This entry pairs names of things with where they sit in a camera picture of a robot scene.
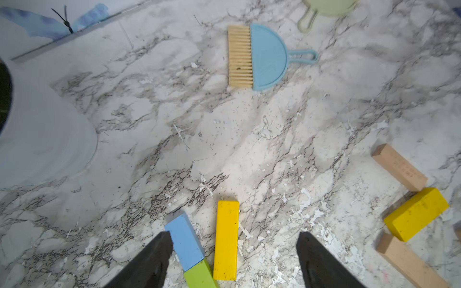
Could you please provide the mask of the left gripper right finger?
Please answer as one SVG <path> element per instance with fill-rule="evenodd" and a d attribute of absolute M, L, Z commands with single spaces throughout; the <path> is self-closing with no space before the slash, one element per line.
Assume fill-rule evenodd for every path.
<path fill-rule="evenodd" d="M 307 288 L 364 288 L 311 233 L 299 234 L 296 249 Z"/>

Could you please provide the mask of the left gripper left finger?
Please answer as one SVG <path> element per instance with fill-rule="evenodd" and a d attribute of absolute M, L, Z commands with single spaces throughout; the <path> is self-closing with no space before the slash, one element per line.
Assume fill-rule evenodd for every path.
<path fill-rule="evenodd" d="M 107 288 L 162 288 L 173 242 L 168 231 L 159 233 L 109 283 Z"/>

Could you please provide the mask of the blue block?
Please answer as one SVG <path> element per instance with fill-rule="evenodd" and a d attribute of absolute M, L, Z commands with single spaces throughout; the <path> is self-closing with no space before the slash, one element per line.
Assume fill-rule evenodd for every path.
<path fill-rule="evenodd" d="M 170 233 L 174 250 L 184 271 L 204 260 L 204 249 L 186 213 L 166 224 L 165 230 Z"/>

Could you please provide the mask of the green block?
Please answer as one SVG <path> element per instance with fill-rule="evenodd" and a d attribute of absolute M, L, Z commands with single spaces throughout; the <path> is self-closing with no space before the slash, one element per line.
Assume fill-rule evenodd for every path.
<path fill-rule="evenodd" d="M 206 258 L 184 273 L 189 288 L 219 288 Z"/>

